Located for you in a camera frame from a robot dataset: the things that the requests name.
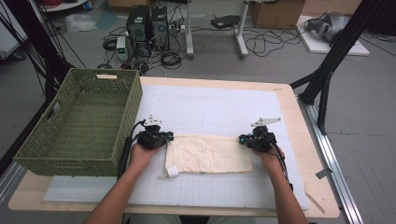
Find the white mat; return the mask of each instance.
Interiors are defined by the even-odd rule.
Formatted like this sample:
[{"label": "white mat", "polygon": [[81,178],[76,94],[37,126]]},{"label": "white mat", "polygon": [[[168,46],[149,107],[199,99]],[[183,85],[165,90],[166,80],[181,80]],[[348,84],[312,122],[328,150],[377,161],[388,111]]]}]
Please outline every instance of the white mat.
[{"label": "white mat", "polygon": [[[276,95],[268,91],[166,86],[144,86],[143,91],[137,120],[153,114],[163,121],[162,131],[175,134],[239,136],[251,133],[250,124],[258,118],[282,118]],[[268,128],[287,155],[294,194],[306,210],[308,202],[283,118]],[[251,151],[250,157],[253,172],[248,174],[180,174],[177,178],[158,178],[164,174],[164,148],[140,176],[129,203],[275,209],[271,181],[260,159]],[[55,176],[44,200],[97,203],[115,181],[115,177]]]},{"label": "white mat", "polygon": [[[305,21],[312,19],[309,16],[300,16],[300,19],[297,21],[297,25],[302,24]],[[324,39],[317,35],[315,32],[304,33],[305,28],[298,29],[301,32],[301,37],[303,42],[310,53],[328,53],[330,51],[329,43],[324,41]],[[347,55],[355,55],[355,56],[369,56],[370,52],[361,44],[361,42],[356,41],[355,46],[349,51]]]}]

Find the woven plastic basket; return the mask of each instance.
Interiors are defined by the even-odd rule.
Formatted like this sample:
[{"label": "woven plastic basket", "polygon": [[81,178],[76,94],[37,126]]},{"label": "woven plastic basket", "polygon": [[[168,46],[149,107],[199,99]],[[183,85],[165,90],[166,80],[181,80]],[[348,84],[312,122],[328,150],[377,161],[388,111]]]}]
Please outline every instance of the woven plastic basket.
[{"label": "woven plastic basket", "polygon": [[137,71],[71,69],[14,161],[37,175],[117,175],[142,94]]}]

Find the metal stand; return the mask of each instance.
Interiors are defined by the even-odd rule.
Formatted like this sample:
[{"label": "metal stand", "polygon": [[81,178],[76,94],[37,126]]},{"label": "metal stand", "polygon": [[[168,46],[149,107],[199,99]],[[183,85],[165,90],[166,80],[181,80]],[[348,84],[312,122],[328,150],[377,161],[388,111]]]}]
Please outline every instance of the metal stand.
[{"label": "metal stand", "polygon": [[324,125],[332,74],[341,61],[343,61],[347,56],[350,49],[355,45],[356,41],[363,33],[364,29],[386,1],[389,0],[361,1],[361,4],[356,9],[344,31],[335,41],[320,67],[309,76],[303,77],[290,84],[291,87],[295,89],[309,83],[304,92],[298,95],[299,99],[307,105],[313,105],[315,98],[321,92],[318,126],[322,134],[326,134]]},{"label": "metal stand", "polygon": [[245,45],[245,40],[242,37],[242,32],[244,31],[245,19],[247,17],[247,14],[248,14],[248,1],[244,1],[244,5],[242,6],[241,19],[239,21],[239,28],[238,30],[235,30],[236,40],[238,42],[239,48],[241,49],[241,59],[248,56],[247,46]]},{"label": "metal stand", "polygon": [[187,1],[187,33],[186,33],[186,46],[187,57],[194,58],[194,46],[192,45],[192,31],[191,31],[191,0]]}]

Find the folded fabric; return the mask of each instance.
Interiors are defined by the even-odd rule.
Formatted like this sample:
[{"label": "folded fabric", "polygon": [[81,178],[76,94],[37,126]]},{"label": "folded fabric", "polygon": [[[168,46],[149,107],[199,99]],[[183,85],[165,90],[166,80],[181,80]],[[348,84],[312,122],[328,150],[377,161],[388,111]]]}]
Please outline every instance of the folded fabric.
[{"label": "folded fabric", "polygon": [[179,173],[242,173],[253,170],[249,149],[237,137],[176,135],[168,143],[165,169]]}]

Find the human hand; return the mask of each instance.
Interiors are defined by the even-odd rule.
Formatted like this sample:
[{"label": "human hand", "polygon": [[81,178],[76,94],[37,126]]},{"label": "human hand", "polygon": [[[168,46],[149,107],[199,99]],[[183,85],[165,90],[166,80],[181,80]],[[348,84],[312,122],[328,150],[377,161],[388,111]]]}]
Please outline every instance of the human hand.
[{"label": "human hand", "polygon": [[[285,153],[280,148],[281,157],[285,157]],[[271,177],[273,175],[283,175],[283,169],[280,165],[279,158],[276,155],[276,148],[271,148],[267,152],[260,152],[253,149],[253,152],[260,157],[262,160],[262,166],[267,171],[268,175]]]},{"label": "human hand", "polygon": [[160,147],[153,150],[147,150],[139,144],[134,144],[131,148],[131,159],[128,171],[132,170],[140,175],[149,166],[151,157],[160,150]]}]

